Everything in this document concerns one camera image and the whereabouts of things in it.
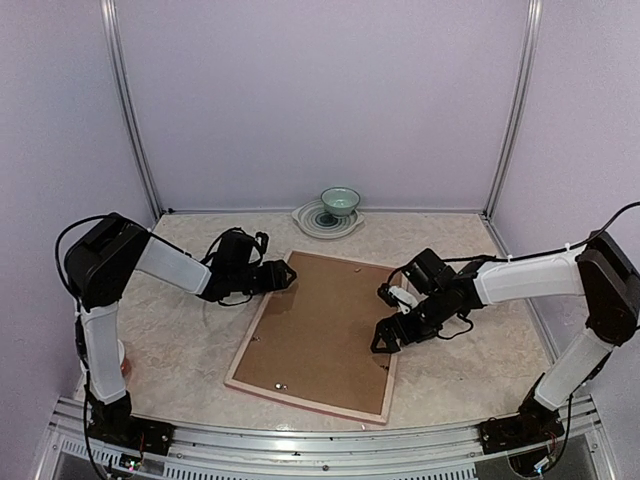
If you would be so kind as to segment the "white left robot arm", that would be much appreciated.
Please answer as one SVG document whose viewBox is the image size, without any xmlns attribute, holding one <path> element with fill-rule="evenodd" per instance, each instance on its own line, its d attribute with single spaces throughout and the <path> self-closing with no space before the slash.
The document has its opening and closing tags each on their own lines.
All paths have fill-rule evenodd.
<svg viewBox="0 0 640 480">
<path fill-rule="evenodd" d="M 117 316 L 131 279 L 148 276 L 208 303 L 232 307 L 231 297 L 249 301 L 288 289 L 296 271 L 284 259 L 268 260 L 270 238 L 241 227 L 219 234 L 202 258 L 117 212 L 81 219 L 60 237 L 86 226 L 68 248 L 54 247 L 59 278 L 75 304 L 76 344 L 86 375 L 85 395 L 99 424 L 121 445 L 140 434 L 130 415 L 130 394 L 119 371 Z"/>
</svg>

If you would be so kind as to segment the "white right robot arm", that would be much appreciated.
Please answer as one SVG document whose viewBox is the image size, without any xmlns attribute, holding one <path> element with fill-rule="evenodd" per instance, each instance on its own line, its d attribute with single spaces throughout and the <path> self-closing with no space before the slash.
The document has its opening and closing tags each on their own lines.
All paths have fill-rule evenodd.
<svg viewBox="0 0 640 480">
<path fill-rule="evenodd" d="M 606 232 L 515 259 L 479 255 L 459 271 L 425 249 L 398 271 L 423 298 L 389 282 L 379 287 L 379 297 L 397 311 L 376 324 L 374 353 L 394 354 L 438 338 L 450 318 L 466 321 L 471 311 L 490 305 L 556 296 L 585 299 L 583 329 L 537 381 L 511 423 L 512 436 L 523 444 L 546 432 L 564 402 L 639 329 L 639 272 Z"/>
</svg>

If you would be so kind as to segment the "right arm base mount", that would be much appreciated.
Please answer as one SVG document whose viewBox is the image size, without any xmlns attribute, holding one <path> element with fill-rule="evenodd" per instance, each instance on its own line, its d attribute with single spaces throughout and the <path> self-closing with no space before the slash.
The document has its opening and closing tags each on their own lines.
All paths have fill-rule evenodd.
<svg viewBox="0 0 640 480">
<path fill-rule="evenodd" d="M 549 410 L 535 399 L 538 383 L 531 387 L 515 414 L 490 418 L 478 425 L 485 455 L 522 448 L 565 434 L 559 409 Z"/>
</svg>

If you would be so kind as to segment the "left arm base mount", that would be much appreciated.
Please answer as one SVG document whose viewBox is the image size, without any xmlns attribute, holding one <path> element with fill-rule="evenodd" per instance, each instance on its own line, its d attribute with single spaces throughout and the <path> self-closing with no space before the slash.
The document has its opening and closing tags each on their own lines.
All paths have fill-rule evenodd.
<svg viewBox="0 0 640 480">
<path fill-rule="evenodd" d="M 112 403 L 99 400 L 88 385 L 85 386 L 91 418 L 88 437 L 111 445 L 167 456 L 176 427 L 168 422 L 137 417 L 132 414 L 131 395 Z"/>
</svg>

